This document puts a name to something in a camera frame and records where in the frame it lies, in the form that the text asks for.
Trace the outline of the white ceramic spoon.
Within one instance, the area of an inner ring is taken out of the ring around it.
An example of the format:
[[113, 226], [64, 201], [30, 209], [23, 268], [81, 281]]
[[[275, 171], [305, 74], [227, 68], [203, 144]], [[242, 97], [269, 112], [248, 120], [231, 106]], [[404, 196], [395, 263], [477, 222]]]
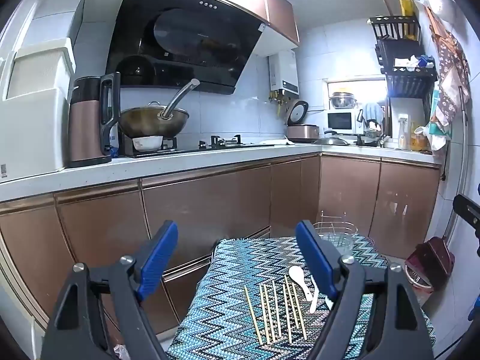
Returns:
[[312, 301], [312, 293], [310, 292], [306, 281], [305, 281], [305, 275], [304, 275], [304, 270], [300, 266], [292, 266], [289, 268], [289, 277], [294, 281], [298, 286], [302, 289], [304, 292], [304, 297], [307, 302]]

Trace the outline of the bamboo chopstick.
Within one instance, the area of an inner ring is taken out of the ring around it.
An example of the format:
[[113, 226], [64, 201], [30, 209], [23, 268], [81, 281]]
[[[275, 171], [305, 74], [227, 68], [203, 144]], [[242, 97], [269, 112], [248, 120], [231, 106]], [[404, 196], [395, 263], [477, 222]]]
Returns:
[[246, 299], [247, 299], [247, 305], [248, 305], [248, 308], [249, 308], [249, 311], [250, 311], [250, 316], [252, 318], [253, 326], [254, 326], [254, 329], [255, 329], [255, 332], [256, 332], [257, 340], [258, 340], [260, 345], [263, 345], [264, 342], [263, 342], [263, 339], [262, 339], [262, 336], [261, 336], [261, 333], [260, 333], [260, 330], [259, 330], [259, 327], [258, 327], [256, 314], [255, 314], [254, 308], [253, 308], [252, 303], [251, 303], [248, 288], [245, 285], [244, 285], [244, 292], [245, 292], [245, 296], [246, 296]]
[[281, 333], [281, 321], [280, 321], [280, 313], [279, 313], [279, 306], [278, 306], [278, 295], [277, 295], [276, 284], [274, 280], [272, 280], [272, 291], [273, 291], [273, 299], [274, 299], [274, 305], [275, 305], [278, 339], [281, 339], [282, 333]]
[[270, 336], [271, 336], [271, 342], [276, 343], [277, 339], [275, 336], [275, 329], [274, 329], [274, 324], [273, 324], [273, 318], [272, 318], [272, 309], [270, 305], [270, 298], [269, 298], [269, 291], [268, 287], [266, 284], [264, 284], [264, 296], [265, 296], [265, 301], [266, 301], [266, 308], [267, 308], [267, 316], [268, 316], [268, 324], [269, 324], [269, 330], [270, 330]]
[[262, 307], [262, 314], [264, 319], [264, 330], [267, 344], [270, 345], [273, 343], [273, 330], [272, 330], [272, 319], [271, 311], [269, 308], [269, 299], [266, 286], [264, 284], [259, 285], [259, 293]]
[[303, 319], [303, 314], [302, 310], [299, 304], [299, 299], [298, 295], [295, 289], [295, 285], [290, 282], [290, 280], [284, 276], [284, 280], [286, 282], [286, 288], [289, 296], [289, 302], [290, 306], [292, 308], [292, 313], [294, 316], [294, 321], [295, 321], [295, 327], [301, 331], [304, 340], [307, 340], [307, 333], [306, 333], [306, 328], [304, 325], [304, 319]]
[[285, 306], [287, 337], [288, 337], [289, 344], [292, 344], [290, 312], [289, 312], [289, 306], [288, 306], [288, 300], [287, 300], [287, 287], [284, 283], [282, 284], [282, 293], [283, 293], [284, 306]]

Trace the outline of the yellow detergent bottle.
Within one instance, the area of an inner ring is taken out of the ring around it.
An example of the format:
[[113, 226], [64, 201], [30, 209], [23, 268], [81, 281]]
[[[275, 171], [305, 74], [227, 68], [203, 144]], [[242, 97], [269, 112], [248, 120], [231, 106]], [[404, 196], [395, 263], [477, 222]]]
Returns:
[[422, 151], [428, 149], [428, 139], [424, 134], [423, 126], [416, 126], [411, 128], [410, 133], [410, 150]]

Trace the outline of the white spray bottle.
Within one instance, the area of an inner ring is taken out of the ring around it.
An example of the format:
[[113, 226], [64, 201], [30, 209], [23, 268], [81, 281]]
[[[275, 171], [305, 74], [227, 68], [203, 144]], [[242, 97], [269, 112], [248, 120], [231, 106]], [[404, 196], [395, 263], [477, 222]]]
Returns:
[[408, 148], [408, 114], [399, 114], [398, 146], [400, 150]]

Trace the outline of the brown patterned hanging cloth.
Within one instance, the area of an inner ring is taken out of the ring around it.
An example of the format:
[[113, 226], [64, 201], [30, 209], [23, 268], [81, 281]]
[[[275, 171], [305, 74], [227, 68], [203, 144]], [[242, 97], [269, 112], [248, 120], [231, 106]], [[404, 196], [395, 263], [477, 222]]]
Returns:
[[431, 36], [439, 56], [439, 100], [430, 121], [443, 133], [470, 99], [470, 66], [456, 37], [448, 31], [430, 7], [425, 8]]

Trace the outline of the black dish rack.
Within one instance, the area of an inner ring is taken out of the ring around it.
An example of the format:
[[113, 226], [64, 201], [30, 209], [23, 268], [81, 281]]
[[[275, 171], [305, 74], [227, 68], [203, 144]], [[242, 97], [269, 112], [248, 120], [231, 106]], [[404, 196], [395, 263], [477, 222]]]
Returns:
[[375, 52], [391, 98], [426, 98], [437, 80], [434, 59], [425, 53], [416, 16], [368, 19]]

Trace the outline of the glass pan lid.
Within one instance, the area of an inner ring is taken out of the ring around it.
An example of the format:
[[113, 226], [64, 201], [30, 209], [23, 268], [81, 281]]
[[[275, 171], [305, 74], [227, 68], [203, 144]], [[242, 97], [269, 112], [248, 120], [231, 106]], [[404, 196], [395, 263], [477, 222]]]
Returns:
[[325, 131], [324, 135], [314, 141], [315, 145], [323, 146], [348, 146], [349, 143], [334, 130]]

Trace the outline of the white microwave oven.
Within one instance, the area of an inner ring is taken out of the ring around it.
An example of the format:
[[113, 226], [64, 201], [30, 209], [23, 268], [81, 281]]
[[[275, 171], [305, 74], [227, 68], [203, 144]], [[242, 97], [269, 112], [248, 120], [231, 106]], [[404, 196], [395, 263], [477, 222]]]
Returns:
[[356, 117], [351, 110], [331, 110], [327, 112], [327, 127], [336, 133], [355, 134]]

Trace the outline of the steel pot with lid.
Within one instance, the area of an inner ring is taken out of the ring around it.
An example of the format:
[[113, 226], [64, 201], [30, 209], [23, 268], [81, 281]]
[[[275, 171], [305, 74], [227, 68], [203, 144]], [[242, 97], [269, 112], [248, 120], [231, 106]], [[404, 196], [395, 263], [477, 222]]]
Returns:
[[349, 92], [333, 92], [329, 100], [335, 109], [351, 109], [357, 104], [355, 96]]

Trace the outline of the white bowl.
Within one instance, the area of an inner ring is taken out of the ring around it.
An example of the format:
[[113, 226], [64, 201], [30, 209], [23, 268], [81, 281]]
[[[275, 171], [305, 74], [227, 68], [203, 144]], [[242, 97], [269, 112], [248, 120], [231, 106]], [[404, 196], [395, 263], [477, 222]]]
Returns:
[[162, 149], [162, 136], [142, 136], [132, 139], [133, 147], [138, 152], [151, 152]]

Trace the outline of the black gas stove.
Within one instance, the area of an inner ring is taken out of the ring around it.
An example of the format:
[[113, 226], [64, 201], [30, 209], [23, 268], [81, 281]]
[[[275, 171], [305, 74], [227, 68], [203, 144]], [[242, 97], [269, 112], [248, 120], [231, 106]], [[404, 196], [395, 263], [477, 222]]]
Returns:
[[216, 150], [236, 150], [243, 148], [257, 148], [262, 147], [259, 143], [246, 143], [242, 140], [242, 137], [237, 134], [231, 138], [223, 138], [218, 135], [210, 136], [209, 140], [198, 140], [197, 145], [193, 146], [179, 146], [177, 137], [167, 138], [163, 136], [162, 149], [151, 152], [138, 152], [134, 149], [132, 138], [122, 134], [120, 139], [120, 148], [118, 155], [126, 158], [144, 158], [160, 155], [174, 155], [196, 152], [208, 152]]

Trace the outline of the copper rice cooker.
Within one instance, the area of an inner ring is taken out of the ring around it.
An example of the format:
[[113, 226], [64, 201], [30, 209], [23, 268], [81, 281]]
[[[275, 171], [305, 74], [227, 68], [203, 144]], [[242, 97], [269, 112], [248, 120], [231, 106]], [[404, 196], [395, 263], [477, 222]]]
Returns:
[[309, 105], [304, 100], [295, 100], [287, 111], [286, 137], [292, 142], [312, 143], [319, 139], [320, 129], [315, 124], [306, 124]]

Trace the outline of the yellow roll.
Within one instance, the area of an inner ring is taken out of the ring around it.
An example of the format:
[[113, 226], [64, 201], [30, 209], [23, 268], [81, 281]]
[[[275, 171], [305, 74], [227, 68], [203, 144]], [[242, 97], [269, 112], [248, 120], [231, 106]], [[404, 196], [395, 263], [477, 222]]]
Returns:
[[414, 16], [415, 9], [413, 0], [399, 0], [402, 16]]

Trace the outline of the white appliance box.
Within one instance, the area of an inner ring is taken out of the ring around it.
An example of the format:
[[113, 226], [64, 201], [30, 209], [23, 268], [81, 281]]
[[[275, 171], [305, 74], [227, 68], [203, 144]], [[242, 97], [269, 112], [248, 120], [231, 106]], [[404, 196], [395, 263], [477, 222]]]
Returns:
[[2, 182], [66, 167], [68, 90], [75, 70], [68, 37], [22, 47], [2, 62]]

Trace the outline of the black range hood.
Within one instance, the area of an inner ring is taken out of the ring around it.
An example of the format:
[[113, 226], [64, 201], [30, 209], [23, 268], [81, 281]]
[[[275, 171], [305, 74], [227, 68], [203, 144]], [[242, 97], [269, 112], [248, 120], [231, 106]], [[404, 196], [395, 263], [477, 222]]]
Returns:
[[261, 21], [217, 0], [123, 0], [106, 72], [124, 87], [231, 95], [258, 42]]

